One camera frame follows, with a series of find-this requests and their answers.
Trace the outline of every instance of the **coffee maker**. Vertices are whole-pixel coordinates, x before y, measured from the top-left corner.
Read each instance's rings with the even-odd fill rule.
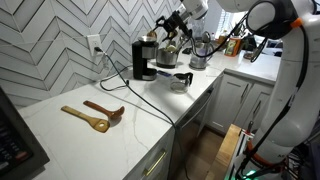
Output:
[[[157,70],[147,67],[149,59],[157,57],[159,44],[157,39],[142,36],[132,44],[133,77],[139,80],[153,81],[157,77]]]

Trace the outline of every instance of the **white countertop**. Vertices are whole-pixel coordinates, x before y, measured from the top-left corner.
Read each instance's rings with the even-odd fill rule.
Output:
[[[155,81],[137,81],[132,70],[123,72],[130,86],[150,103],[167,113],[176,122],[225,68],[276,80],[280,59],[261,55],[255,63],[240,56],[231,58],[216,53],[204,71],[191,70],[190,55],[180,54],[176,69],[162,69],[169,73],[192,72],[193,82],[185,94],[174,94],[169,78],[158,76]],[[103,83],[112,88],[123,85],[119,77]],[[112,122],[106,133],[92,129],[85,121],[60,110],[68,105],[87,115],[105,118],[88,108],[85,100],[109,110],[125,107],[120,122]],[[103,91],[99,83],[61,94],[19,110],[30,129],[45,148],[50,162],[35,179],[122,179],[169,130],[166,118],[135,96],[128,88]]]

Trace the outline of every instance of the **wooden spatula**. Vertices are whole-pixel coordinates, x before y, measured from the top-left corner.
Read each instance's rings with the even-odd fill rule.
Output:
[[[81,112],[79,112],[79,111],[77,111],[77,110],[75,110],[75,109],[73,109],[73,108],[71,108],[69,106],[63,106],[61,108],[61,110],[65,111],[67,113],[70,113],[70,114],[72,114],[74,116],[77,116],[77,117],[79,117],[81,119],[86,120],[90,124],[90,126],[93,127],[93,129],[95,129],[95,130],[97,130],[99,132],[104,133],[110,127],[109,121],[85,115],[85,114],[83,114],[83,113],[81,113]]]

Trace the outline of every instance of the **white cabinet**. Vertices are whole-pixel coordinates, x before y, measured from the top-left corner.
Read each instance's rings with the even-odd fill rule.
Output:
[[[209,101],[204,118],[207,125],[226,133],[244,103],[252,83],[225,74],[218,94]]]
[[[272,89],[272,86],[255,83],[243,103],[234,124],[246,129],[250,121],[253,121],[252,130],[257,129],[266,112]]]
[[[166,180],[174,134],[174,129],[171,128],[124,179]]]

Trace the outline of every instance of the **electrical outlet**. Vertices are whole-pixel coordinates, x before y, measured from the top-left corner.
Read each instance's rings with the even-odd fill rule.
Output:
[[[102,52],[97,52],[97,51],[94,50],[95,47],[99,47],[100,49],[102,49],[102,45],[101,45],[101,40],[100,40],[99,34],[89,35],[89,36],[87,36],[87,38],[88,38],[88,44],[89,44],[91,56],[100,56],[100,55],[102,55]]]

